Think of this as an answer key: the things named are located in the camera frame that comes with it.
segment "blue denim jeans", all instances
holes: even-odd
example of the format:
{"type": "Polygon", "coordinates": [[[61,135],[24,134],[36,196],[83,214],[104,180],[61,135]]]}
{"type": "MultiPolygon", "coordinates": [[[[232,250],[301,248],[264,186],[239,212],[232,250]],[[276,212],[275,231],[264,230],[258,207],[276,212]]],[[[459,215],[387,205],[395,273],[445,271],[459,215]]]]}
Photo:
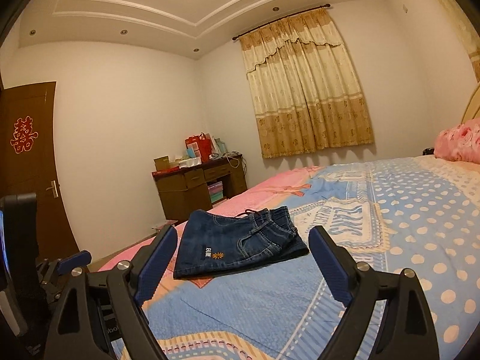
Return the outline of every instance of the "blue denim jeans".
{"type": "Polygon", "coordinates": [[[178,247],[174,279],[236,273],[308,254],[287,207],[246,215],[192,212],[178,247]]]}

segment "floral curtain pattern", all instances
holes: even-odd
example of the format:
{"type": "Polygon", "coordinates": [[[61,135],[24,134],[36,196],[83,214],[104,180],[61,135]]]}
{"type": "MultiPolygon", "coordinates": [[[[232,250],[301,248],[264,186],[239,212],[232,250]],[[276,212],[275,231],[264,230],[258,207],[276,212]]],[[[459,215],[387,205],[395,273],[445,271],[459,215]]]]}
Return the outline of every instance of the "floral curtain pattern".
{"type": "Polygon", "coordinates": [[[240,38],[262,157],[373,143],[343,40],[320,8],[240,38]]]}
{"type": "Polygon", "coordinates": [[[447,12],[459,40],[469,55],[473,71],[480,83],[480,36],[455,0],[438,0],[447,12]]]}

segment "black curtain rod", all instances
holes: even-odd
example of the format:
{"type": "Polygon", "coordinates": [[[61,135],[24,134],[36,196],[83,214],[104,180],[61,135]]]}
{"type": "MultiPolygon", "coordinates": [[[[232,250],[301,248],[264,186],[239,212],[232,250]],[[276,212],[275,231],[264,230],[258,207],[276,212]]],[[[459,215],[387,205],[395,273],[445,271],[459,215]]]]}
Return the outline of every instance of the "black curtain rod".
{"type": "Polygon", "coordinates": [[[241,37],[241,36],[243,36],[243,35],[246,35],[246,34],[248,34],[249,32],[258,30],[259,28],[262,28],[262,27],[267,26],[267,25],[269,25],[269,24],[275,23],[276,21],[282,20],[282,19],[284,19],[285,17],[290,17],[290,16],[293,16],[293,15],[298,15],[299,13],[303,13],[303,12],[313,11],[314,9],[318,9],[318,8],[330,8],[331,6],[332,6],[332,5],[330,5],[330,4],[325,4],[325,5],[320,5],[319,7],[309,8],[309,9],[306,9],[306,10],[303,10],[303,11],[300,11],[300,12],[291,13],[290,15],[286,15],[286,16],[284,16],[284,17],[281,17],[280,19],[275,19],[275,20],[269,21],[268,23],[262,24],[261,26],[252,28],[251,30],[246,31],[246,32],[244,32],[243,34],[234,36],[234,37],[232,38],[232,40],[233,40],[233,41],[236,41],[239,37],[241,37]]]}

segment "wooden desk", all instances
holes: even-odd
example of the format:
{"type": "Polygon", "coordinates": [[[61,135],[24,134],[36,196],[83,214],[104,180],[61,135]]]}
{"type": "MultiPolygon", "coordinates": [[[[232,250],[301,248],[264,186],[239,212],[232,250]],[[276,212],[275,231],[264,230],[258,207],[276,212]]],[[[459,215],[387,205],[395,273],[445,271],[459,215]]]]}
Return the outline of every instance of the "wooden desk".
{"type": "Polygon", "coordinates": [[[223,196],[233,198],[247,190],[242,156],[212,160],[190,168],[154,175],[167,219],[185,222],[195,210],[211,210],[207,182],[222,181],[223,196]]]}

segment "red gift bag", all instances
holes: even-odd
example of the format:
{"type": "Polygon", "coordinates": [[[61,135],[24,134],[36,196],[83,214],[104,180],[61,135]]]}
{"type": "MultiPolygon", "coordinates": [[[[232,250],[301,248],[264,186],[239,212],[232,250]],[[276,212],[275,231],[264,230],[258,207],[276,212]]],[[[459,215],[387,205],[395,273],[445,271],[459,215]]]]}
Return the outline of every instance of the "red gift bag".
{"type": "Polygon", "coordinates": [[[185,145],[187,149],[192,148],[195,156],[200,157],[202,162],[207,162],[212,154],[212,140],[204,133],[187,138],[185,145]]]}

